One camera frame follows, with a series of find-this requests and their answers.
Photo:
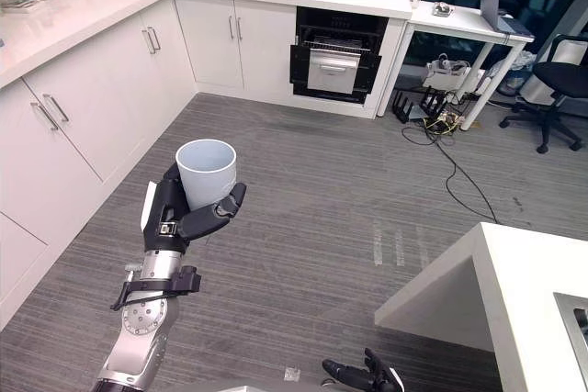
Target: dish rack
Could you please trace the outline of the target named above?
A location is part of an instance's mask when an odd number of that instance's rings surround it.
[[[359,55],[370,53],[368,48],[362,48],[361,40],[341,40],[317,36],[312,41],[305,40],[303,45],[312,50],[334,50]]]

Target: white desk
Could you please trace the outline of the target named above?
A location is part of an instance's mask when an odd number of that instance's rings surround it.
[[[494,351],[504,392],[586,392],[554,292],[588,297],[588,242],[481,223],[376,324]]]
[[[478,55],[478,58],[472,64],[463,85],[458,89],[458,98],[461,98],[467,90],[467,87],[476,80],[477,72],[488,56],[492,46],[494,44],[510,46],[511,50],[508,52],[500,70],[494,78],[492,78],[490,84],[478,99],[474,108],[472,108],[466,116],[464,123],[461,125],[462,129],[467,130],[476,116],[481,112],[484,105],[488,102],[492,93],[496,90],[496,87],[498,87],[498,84],[510,69],[521,49],[534,39],[519,36],[509,37],[501,32],[495,32],[480,15],[479,9],[456,6],[455,11],[449,17],[433,16],[431,14],[432,11],[432,2],[421,2],[418,8],[413,11],[413,16],[404,29],[404,35],[402,36],[398,52],[396,53],[396,58],[392,64],[388,84],[384,91],[382,101],[379,104],[378,116],[383,117],[384,112],[386,111],[392,90],[394,89],[394,84],[398,78],[398,73],[401,70],[402,62],[404,61],[404,56],[406,55],[406,51],[413,38],[414,31],[430,32],[444,36],[484,41],[486,43]]]

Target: cabinet handle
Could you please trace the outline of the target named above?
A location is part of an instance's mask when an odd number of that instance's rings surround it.
[[[232,16],[229,16],[229,32],[231,32],[231,40],[235,38],[232,34]]]
[[[35,102],[32,102],[30,105],[33,107],[33,109],[37,108],[38,110],[40,110],[40,112],[45,116],[45,118],[51,123],[51,130],[59,130],[59,126],[57,126],[57,123],[53,120],[53,118],[51,118],[51,115],[49,115],[49,112],[47,112],[45,106]]]
[[[322,64],[321,69],[323,71],[331,73],[344,73],[347,70],[347,68],[341,68],[339,66],[329,66],[328,64]]]
[[[143,33],[143,37],[145,38],[145,43],[147,43],[147,48],[149,48],[149,53],[155,54],[155,47],[153,46],[151,35],[149,34],[149,32],[147,32],[147,29],[142,29],[141,32]]]
[[[237,17],[237,34],[239,35],[239,40],[243,40],[243,35],[241,35],[241,18]]]
[[[43,94],[43,97],[46,100],[50,100],[53,103],[53,105],[55,106],[55,108],[57,110],[59,110],[59,113],[62,114],[62,122],[63,123],[67,123],[70,120],[70,118],[65,114],[65,112],[63,112],[62,107],[59,106],[59,103],[57,103],[57,100],[55,99],[55,97],[53,95],[51,95],[51,94]]]
[[[153,33],[153,38],[155,39],[155,43],[157,44],[155,50],[161,50],[162,45],[159,44],[159,39],[157,38],[157,33],[155,32],[155,29],[153,29],[153,27],[147,27],[147,30],[149,31],[149,37],[151,37]]]

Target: black oven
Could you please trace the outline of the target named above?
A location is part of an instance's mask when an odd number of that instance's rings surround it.
[[[385,17],[299,7],[290,47],[295,95],[363,104],[381,57]]]

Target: robotic hand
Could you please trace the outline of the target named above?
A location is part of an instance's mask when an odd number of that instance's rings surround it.
[[[199,290],[200,275],[194,266],[181,266],[182,256],[190,241],[221,229],[235,217],[246,188],[237,183],[221,201],[190,211],[175,163],[159,184],[149,183],[141,216],[143,264],[126,266],[129,274],[110,307],[122,309],[119,338],[93,392],[149,388],[164,358],[167,333],[179,313],[177,297]]]
[[[368,370],[328,359],[322,360],[322,368],[335,380],[365,392],[404,392],[404,384],[393,367],[386,366],[369,348],[365,354],[364,363]],[[327,386],[329,381],[333,383],[329,379],[322,385]]]

